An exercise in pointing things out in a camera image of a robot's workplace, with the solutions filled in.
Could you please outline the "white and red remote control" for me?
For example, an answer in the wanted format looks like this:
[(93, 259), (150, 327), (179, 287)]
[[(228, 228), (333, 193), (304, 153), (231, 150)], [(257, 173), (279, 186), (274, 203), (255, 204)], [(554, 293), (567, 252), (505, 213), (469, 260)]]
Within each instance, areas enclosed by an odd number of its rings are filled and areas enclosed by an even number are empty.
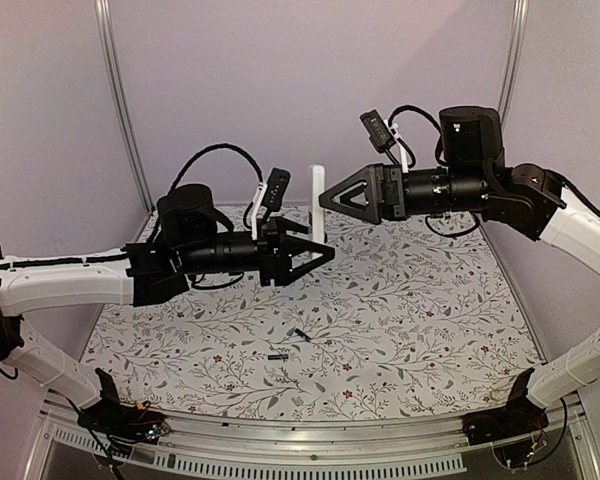
[(322, 165), (313, 164), (309, 167), (310, 175), (310, 209), (309, 225), (312, 241), (325, 243), (324, 210), (320, 206), (319, 197), (325, 191), (326, 171)]

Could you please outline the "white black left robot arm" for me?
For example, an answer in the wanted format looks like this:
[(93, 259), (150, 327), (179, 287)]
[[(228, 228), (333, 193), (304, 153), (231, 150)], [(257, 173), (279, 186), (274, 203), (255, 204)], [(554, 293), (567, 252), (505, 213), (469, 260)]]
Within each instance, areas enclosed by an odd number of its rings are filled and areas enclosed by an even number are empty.
[(236, 230), (202, 184), (170, 191), (157, 212), (158, 235), (120, 249), (32, 259), (5, 256), (0, 247), (0, 364), (64, 395), (108, 434), (129, 423), (112, 377), (22, 325), (24, 314), (89, 304), (160, 305), (209, 274), (256, 272), (263, 286), (287, 286), (335, 256), (333, 248), (307, 239), (307, 227), (284, 217)]

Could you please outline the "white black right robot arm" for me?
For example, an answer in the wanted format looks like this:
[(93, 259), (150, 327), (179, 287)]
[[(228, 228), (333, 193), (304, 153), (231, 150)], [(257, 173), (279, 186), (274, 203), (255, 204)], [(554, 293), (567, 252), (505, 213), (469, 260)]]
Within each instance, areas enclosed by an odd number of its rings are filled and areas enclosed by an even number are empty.
[[(505, 164), (497, 110), (454, 106), (433, 122), (438, 167), (418, 170), (371, 164), (319, 197), (322, 208), (370, 224), (413, 215), (478, 214), (542, 241), (600, 276), (600, 210), (563, 175), (532, 163)], [(563, 396), (600, 378), (600, 327), (559, 358), (520, 374), (506, 403), (484, 410), (507, 436), (517, 436)]]

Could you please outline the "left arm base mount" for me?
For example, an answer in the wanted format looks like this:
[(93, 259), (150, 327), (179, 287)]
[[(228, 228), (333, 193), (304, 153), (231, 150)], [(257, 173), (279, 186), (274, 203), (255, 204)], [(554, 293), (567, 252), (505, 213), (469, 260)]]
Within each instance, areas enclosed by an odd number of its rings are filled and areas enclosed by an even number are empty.
[(156, 444), (170, 432), (166, 416), (153, 411), (149, 401), (123, 405), (112, 376), (100, 368), (95, 373), (100, 381), (100, 396), (93, 406), (79, 409), (79, 426), (130, 444)]

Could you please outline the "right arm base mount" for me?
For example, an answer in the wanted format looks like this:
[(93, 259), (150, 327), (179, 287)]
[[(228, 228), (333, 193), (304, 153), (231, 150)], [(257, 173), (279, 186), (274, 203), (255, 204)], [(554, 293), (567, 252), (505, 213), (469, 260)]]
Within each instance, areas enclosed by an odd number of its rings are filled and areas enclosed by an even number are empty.
[(546, 407), (528, 398), (528, 384), (534, 368), (519, 374), (503, 406), (462, 416), (462, 432), (471, 446), (531, 433), (548, 426)]

